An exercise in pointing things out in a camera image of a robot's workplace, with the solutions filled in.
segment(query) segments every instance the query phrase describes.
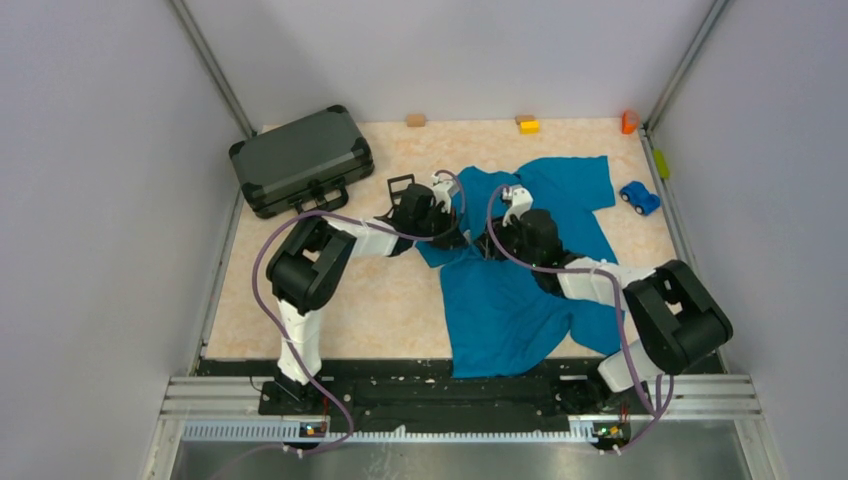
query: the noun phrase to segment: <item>suitcase handle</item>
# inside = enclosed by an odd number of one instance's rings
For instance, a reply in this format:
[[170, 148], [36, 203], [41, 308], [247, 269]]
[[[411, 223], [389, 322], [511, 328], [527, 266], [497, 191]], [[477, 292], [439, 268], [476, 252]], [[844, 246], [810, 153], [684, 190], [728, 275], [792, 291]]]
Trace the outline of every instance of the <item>suitcase handle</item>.
[[332, 212], [333, 210], [338, 210], [347, 205], [347, 201], [350, 200], [350, 197], [347, 194], [347, 188], [345, 188], [344, 179], [339, 180], [333, 186], [340, 193], [338, 198], [334, 198], [328, 202], [327, 197], [324, 196], [324, 189], [316, 187], [310, 192], [312, 198], [315, 199], [315, 208], [304, 210], [303, 200], [298, 198], [294, 201], [294, 208], [295, 210], [297, 210], [297, 213], [301, 214], [305, 211], [312, 210], [324, 210], [325, 212]]

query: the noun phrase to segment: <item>white wall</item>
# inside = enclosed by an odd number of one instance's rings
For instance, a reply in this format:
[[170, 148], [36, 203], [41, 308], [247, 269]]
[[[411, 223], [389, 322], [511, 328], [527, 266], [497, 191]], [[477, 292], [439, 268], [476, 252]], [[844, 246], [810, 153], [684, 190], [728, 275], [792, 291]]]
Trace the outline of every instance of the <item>white wall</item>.
[[238, 130], [164, 1], [2, 18], [0, 477], [135, 478], [197, 338]]
[[848, 3], [735, 2], [657, 135], [792, 478], [845, 478]]
[[643, 116], [712, 0], [187, 0], [254, 127]]

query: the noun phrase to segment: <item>wooden block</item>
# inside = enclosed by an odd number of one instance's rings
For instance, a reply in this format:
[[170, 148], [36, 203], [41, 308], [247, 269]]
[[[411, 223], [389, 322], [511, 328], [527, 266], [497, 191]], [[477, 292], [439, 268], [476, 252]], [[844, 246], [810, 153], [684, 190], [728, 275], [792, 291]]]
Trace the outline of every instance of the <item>wooden block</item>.
[[531, 133], [539, 133], [539, 122], [533, 120], [531, 122], [521, 122], [518, 124], [518, 130], [522, 135], [529, 135]]
[[515, 124], [521, 125], [521, 122], [533, 122], [536, 121], [536, 117], [533, 115], [516, 115], [515, 116]]
[[427, 117], [423, 113], [410, 113], [406, 116], [407, 127], [423, 127], [427, 124]]

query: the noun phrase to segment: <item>black mounting plate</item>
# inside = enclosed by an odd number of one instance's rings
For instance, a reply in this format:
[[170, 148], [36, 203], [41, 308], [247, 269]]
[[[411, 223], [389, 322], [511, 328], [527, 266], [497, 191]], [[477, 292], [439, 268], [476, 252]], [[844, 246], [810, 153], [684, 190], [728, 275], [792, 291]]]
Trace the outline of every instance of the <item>black mounting plate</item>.
[[[515, 377], [454, 379], [453, 362], [446, 359], [325, 359], [317, 379], [345, 402], [357, 431], [391, 432], [401, 425], [408, 432], [421, 433], [567, 431], [568, 414], [563, 404], [572, 396], [575, 381], [563, 381], [560, 377], [590, 374], [601, 360], [547, 359]], [[274, 360], [203, 359], [196, 375], [275, 376], [277, 372]], [[687, 371], [721, 372], [715, 355]], [[299, 401], [270, 381], [262, 385], [262, 393], [258, 405], [261, 415], [322, 415], [324, 412], [317, 391]], [[644, 413], [632, 390], [621, 399], [628, 400], [631, 413]], [[332, 431], [347, 428], [341, 411], [332, 404], [329, 416]]]

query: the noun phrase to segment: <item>beige table surface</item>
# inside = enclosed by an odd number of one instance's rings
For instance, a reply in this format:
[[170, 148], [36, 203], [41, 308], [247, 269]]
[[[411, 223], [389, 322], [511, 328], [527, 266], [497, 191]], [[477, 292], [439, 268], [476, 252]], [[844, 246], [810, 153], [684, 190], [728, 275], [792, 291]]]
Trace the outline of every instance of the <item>beige table surface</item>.
[[[425, 182], [435, 170], [459, 173], [469, 165], [512, 172], [544, 156], [606, 155], [616, 190], [639, 180], [656, 191], [638, 136], [622, 135], [619, 125], [619, 119], [542, 120], [540, 133], [520, 135], [511, 119], [429, 122], [424, 128], [363, 123], [360, 128], [371, 145], [375, 170], [348, 187], [350, 202], [339, 212], [369, 218], [384, 214], [389, 208], [386, 179], [393, 176], [414, 173]], [[260, 220], [244, 206], [206, 358], [279, 356], [280, 334], [254, 302], [250, 270], [268, 235], [293, 215]], [[674, 258], [661, 211], [641, 217], [619, 199], [595, 215], [621, 264], [656, 266]], [[266, 262], [275, 249], [269, 250]], [[276, 310], [264, 263], [261, 271], [263, 298]], [[351, 260], [325, 308], [320, 342], [324, 358], [451, 357], [438, 270], [427, 267], [414, 249], [395, 258]], [[627, 323], [628, 338], [636, 338], [629, 318]], [[569, 336], [550, 356], [591, 355], [597, 353]]]

